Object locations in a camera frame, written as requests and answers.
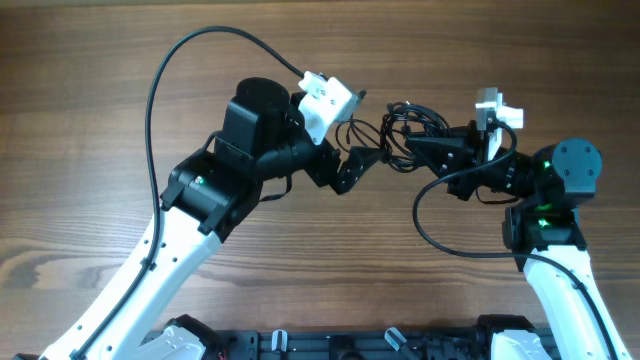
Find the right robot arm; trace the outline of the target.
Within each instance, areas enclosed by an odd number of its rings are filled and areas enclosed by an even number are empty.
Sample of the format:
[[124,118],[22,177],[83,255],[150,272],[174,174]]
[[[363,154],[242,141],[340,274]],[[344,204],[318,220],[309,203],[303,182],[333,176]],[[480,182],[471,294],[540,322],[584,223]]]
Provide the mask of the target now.
[[517,150],[514,129],[503,121],[481,131],[474,125],[436,137],[424,132],[405,139],[427,166],[439,165],[436,180],[422,188],[416,204],[446,185],[468,199],[480,187],[506,194],[502,252],[450,248],[430,236],[412,212],[419,235],[434,248],[468,259],[512,259],[534,289],[562,358],[626,359],[630,356],[599,293],[579,223],[582,203],[594,198],[602,155],[589,141],[569,138],[533,155]]

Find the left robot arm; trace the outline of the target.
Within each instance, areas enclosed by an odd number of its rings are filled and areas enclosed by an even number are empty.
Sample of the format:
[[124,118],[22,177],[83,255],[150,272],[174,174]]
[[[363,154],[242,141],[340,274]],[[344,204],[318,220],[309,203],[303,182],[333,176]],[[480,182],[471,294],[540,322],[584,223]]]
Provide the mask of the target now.
[[306,73],[296,93],[265,78],[242,80],[223,127],[179,163],[152,219],[121,268],[58,340],[46,359],[214,359],[217,334],[189,316],[150,330],[191,274],[263,201],[263,185],[306,172],[338,194],[352,189],[379,158],[355,147],[342,158],[326,138],[362,101],[336,78]]

